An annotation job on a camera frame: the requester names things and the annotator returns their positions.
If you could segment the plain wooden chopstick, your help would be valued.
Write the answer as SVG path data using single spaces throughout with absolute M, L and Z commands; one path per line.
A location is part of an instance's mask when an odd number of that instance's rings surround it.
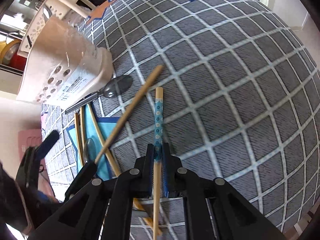
M 133 98 L 131 104 L 127 107 L 127 109 L 125 110 L 124 114 L 119 118 L 119 120 L 118 120 L 116 126 L 114 127 L 114 129 L 112 130 L 110 136 L 104 142 L 101 151 L 98 153 L 97 157 L 95 158 L 94 162 L 96 164 L 98 163 L 98 161 L 100 160 L 102 155 L 107 153 L 108 148 L 112 145 L 112 143 L 114 142 L 114 140 L 118 136 L 119 132 L 121 131 L 121 129 L 125 125 L 125 122 L 130 117 L 130 115 L 132 114 L 132 112 L 135 109 L 135 107 L 139 104 L 140 100 L 142 100 L 143 96 L 147 93 L 149 88 L 152 86 L 154 81 L 161 74 L 163 69 L 164 69 L 163 65 L 158 65 L 157 67 L 155 67 L 153 72 L 147 78 L 147 80 L 144 83 L 144 85 L 142 85 L 140 90 L 136 93 L 136 95 Z

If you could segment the blue floral patterned chopstick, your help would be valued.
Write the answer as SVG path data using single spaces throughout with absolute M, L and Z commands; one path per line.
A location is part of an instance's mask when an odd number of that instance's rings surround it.
M 155 92 L 155 129 L 154 129 L 154 163 L 153 163 L 153 239 L 157 239 L 159 204 L 162 174 L 162 134 L 163 134 L 163 88 Z

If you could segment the steel spoon dark handle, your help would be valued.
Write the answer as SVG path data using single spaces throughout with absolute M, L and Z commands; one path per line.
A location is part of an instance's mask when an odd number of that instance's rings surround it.
M 114 98 L 125 93 L 133 84 L 133 78 L 130 75 L 121 75 L 111 79 L 103 88 L 85 96 L 83 99 L 65 110 L 65 114 L 80 109 L 82 106 L 97 100 L 103 96 L 105 98 Z

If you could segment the pink stool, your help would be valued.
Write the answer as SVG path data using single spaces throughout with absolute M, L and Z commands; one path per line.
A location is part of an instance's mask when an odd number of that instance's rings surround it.
M 18 132 L 18 149 L 20 154 L 23 154 L 29 147 L 39 146 L 41 142 L 41 129 L 28 129 Z

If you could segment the beige plastic utensil caddy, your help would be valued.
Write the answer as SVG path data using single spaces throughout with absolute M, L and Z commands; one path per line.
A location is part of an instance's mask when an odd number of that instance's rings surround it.
M 16 99 L 67 109 L 103 88 L 113 72 L 109 50 L 52 16 L 28 54 Z

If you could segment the grey checkered tablecloth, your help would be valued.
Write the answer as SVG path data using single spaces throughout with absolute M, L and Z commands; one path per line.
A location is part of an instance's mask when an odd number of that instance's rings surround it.
M 99 98 L 121 116 L 157 65 L 164 140 L 184 167 L 223 177 L 280 231 L 319 197 L 319 68 L 294 32 L 256 0 L 117 0 L 78 27 L 133 83 Z

